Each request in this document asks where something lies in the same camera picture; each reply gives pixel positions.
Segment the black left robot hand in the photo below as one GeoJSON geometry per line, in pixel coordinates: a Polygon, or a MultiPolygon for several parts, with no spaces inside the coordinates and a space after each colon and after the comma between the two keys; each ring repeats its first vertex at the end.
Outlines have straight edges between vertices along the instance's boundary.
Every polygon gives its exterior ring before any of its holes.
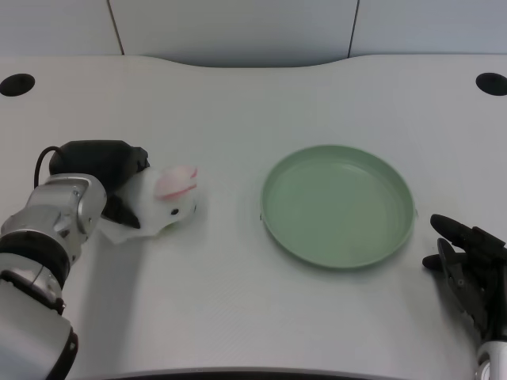
{"type": "Polygon", "coordinates": [[[120,140],[71,141],[58,148],[49,162],[51,175],[80,173],[96,177],[107,195],[102,217],[134,229],[140,228],[140,222],[116,193],[149,167],[148,153],[143,148],[120,140]]]}

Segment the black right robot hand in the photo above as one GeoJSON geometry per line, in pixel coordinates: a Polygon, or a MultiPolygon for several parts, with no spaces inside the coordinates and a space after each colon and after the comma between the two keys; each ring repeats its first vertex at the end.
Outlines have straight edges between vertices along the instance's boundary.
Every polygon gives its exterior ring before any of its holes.
{"type": "Polygon", "coordinates": [[[430,218],[437,254],[422,265],[439,274],[482,340],[506,340],[506,243],[444,215],[430,218]]]}

